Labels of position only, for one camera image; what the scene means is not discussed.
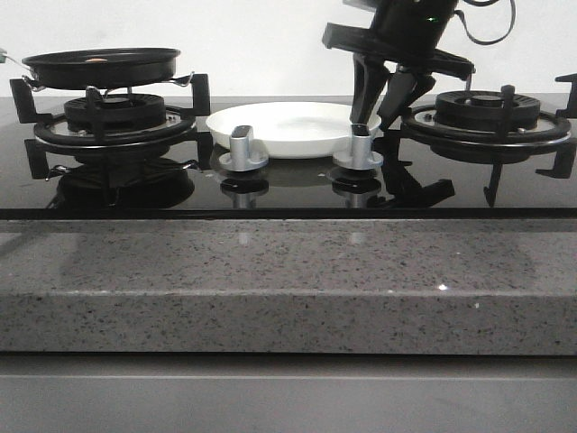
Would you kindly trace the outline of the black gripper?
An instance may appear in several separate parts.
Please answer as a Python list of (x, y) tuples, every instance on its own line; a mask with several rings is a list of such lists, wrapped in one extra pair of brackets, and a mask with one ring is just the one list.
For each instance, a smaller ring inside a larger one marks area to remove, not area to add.
[(322, 42), (326, 48), (354, 53), (352, 123), (369, 121), (390, 77), (385, 60), (399, 66), (387, 83), (378, 109), (381, 131), (387, 131), (408, 107), (434, 87), (436, 80), (430, 72), (456, 78), (467, 78), (475, 72), (471, 61), (436, 48), (446, 25), (446, 20), (427, 17), (417, 26), (401, 24), (387, 34), (379, 34), (374, 28), (336, 23), (325, 27)]

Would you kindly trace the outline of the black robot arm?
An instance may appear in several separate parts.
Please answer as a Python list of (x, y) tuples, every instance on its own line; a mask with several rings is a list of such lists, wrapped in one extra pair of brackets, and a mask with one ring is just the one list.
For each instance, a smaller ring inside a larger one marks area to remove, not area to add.
[(457, 3), (436, 0), (362, 1), (374, 10), (371, 26), (328, 23), (328, 49), (353, 54), (354, 93), (350, 120), (367, 124), (381, 99), (380, 129), (391, 124), (435, 85), (435, 73), (467, 80), (474, 65), (436, 48)]

